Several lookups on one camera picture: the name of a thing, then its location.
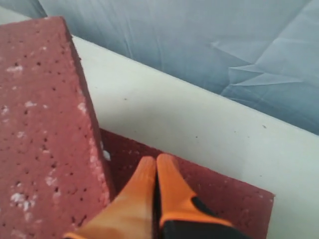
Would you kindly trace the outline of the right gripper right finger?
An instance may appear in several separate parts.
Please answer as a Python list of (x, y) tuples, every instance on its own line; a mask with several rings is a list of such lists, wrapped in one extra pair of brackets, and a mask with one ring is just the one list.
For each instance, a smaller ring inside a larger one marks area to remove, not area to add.
[(247, 239), (233, 224), (216, 216), (198, 198), (180, 173), (177, 160), (169, 154), (157, 157), (163, 239)]

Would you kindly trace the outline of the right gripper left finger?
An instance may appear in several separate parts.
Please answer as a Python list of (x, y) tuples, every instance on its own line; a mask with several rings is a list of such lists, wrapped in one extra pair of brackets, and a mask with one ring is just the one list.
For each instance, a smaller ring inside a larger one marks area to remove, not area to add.
[(122, 191), (101, 213), (65, 239), (151, 239), (156, 160), (141, 158)]

